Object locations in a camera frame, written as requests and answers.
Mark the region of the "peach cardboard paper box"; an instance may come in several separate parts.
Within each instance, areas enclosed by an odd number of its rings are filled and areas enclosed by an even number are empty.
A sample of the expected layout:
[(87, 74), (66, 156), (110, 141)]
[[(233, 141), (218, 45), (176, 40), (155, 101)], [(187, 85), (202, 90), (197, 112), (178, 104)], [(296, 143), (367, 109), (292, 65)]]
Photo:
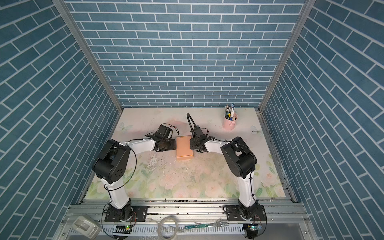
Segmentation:
[(191, 136), (181, 136), (176, 138), (176, 152), (177, 152), (177, 160), (191, 160), (194, 158), (193, 150), (190, 146)]

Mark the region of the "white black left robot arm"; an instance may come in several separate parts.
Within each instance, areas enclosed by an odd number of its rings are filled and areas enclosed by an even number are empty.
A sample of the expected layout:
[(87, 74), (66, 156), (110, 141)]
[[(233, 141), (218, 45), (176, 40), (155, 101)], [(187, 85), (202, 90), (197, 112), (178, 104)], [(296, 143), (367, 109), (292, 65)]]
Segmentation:
[(171, 124), (161, 124), (154, 133), (148, 133), (144, 138), (133, 139), (125, 143), (108, 140), (96, 159), (92, 170), (104, 183), (104, 187), (110, 196), (110, 205), (114, 210), (125, 210), (130, 206), (123, 181), (130, 154), (135, 159), (143, 152), (173, 151), (177, 148), (173, 131), (180, 133), (179, 129)]

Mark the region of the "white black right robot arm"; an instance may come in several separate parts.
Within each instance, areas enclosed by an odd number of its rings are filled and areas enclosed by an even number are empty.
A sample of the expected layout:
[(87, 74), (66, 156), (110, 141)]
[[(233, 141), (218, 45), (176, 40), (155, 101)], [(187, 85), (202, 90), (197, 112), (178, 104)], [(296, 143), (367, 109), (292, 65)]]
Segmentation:
[(199, 153), (222, 154), (232, 174), (238, 178), (239, 205), (245, 209), (258, 204), (254, 194), (253, 177), (257, 158), (243, 141), (236, 137), (232, 140), (218, 140), (203, 133), (199, 126), (191, 128), (190, 148)]

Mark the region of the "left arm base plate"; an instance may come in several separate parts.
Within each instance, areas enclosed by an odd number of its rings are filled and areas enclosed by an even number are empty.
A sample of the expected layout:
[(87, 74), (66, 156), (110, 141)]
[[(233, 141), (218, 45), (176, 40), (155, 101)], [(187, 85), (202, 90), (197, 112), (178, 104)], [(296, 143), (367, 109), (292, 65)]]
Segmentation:
[(116, 209), (110, 204), (103, 210), (104, 221), (107, 223), (145, 222), (147, 212), (147, 206), (128, 206), (123, 209)]

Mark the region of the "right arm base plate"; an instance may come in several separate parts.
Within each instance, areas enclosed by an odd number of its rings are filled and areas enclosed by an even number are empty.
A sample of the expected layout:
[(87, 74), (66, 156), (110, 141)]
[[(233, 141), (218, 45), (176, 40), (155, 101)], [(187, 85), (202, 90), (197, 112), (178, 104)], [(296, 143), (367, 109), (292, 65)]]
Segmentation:
[(260, 204), (254, 204), (248, 208), (242, 205), (224, 205), (223, 210), (229, 222), (268, 220), (265, 207)]

